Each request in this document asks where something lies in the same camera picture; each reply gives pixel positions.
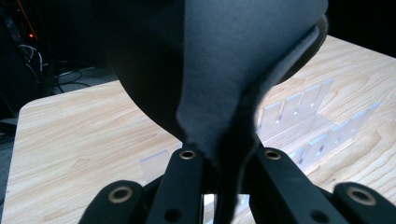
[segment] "light wood surface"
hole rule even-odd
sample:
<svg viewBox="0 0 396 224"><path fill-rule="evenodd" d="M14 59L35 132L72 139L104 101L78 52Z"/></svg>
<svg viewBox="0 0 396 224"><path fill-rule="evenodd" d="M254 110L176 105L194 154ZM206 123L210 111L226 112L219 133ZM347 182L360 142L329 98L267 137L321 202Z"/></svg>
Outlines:
<svg viewBox="0 0 396 224"><path fill-rule="evenodd" d="M334 83L319 112L335 123L382 104L356 141L310 179L327 190L359 182L396 203L396 59L329 36L307 66L271 89L264 104L329 78ZM34 101L21 110L2 223L77 223L101 188L120 179L146 184L140 159L172 152L178 144L118 81ZM245 212L236 222L251 223L251 215Z"/></svg>

